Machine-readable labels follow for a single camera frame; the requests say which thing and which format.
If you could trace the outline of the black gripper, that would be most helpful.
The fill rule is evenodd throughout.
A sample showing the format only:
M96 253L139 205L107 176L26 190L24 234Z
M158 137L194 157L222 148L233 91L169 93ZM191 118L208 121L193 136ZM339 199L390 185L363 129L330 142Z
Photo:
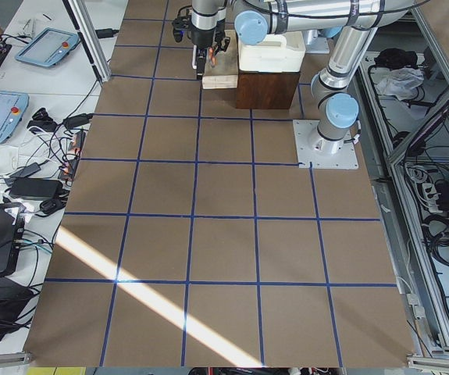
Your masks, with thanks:
M209 30L197 28L195 25L191 26L191 40L196 49L196 76L198 80L202 80L205 73L205 50L211 48L214 42L216 28Z
M226 36L225 32L225 20L220 20L217 22L214 45L212 46L212 54L218 55L220 52L226 52L230 45L230 37Z

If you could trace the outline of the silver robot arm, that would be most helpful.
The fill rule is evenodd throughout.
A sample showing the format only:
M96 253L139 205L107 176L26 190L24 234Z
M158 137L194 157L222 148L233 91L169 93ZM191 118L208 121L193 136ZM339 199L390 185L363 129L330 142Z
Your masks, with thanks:
M226 10L234 14L240 41L257 45L268 34L341 29L326 67L311 84L320 119L308 136L310 149L335 155L358 115L358 103L346 90L377 29L399 20L413 1L193 1L191 40L196 52L211 46Z

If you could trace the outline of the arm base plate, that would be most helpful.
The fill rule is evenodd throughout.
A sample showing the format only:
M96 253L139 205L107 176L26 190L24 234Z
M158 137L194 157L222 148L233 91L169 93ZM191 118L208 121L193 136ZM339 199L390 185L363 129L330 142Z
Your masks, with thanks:
M294 120L293 131L298 166L318 170L357 170L359 168L351 132L344 138L328 141L318 132L318 120Z

